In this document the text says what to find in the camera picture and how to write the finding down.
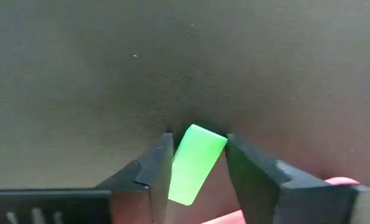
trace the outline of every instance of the green gemstone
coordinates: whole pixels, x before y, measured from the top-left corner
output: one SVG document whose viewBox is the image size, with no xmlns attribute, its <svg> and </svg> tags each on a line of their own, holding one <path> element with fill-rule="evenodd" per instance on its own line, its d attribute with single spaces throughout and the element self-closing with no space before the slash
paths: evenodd
<svg viewBox="0 0 370 224">
<path fill-rule="evenodd" d="M 168 198 L 191 205 L 218 160 L 226 138 L 192 124 L 173 159 Z"/>
</svg>

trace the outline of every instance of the gray leather surface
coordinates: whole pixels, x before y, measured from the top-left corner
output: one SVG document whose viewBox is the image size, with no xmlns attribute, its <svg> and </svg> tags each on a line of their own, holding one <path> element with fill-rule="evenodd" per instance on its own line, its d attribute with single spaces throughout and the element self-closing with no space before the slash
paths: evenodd
<svg viewBox="0 0 370 224">
<path fill-rule="evenodd" d="M 191 123 L 370 182 L 370 0 L 0 0 L 0 187 L 95 185 Z"/>
</svg>

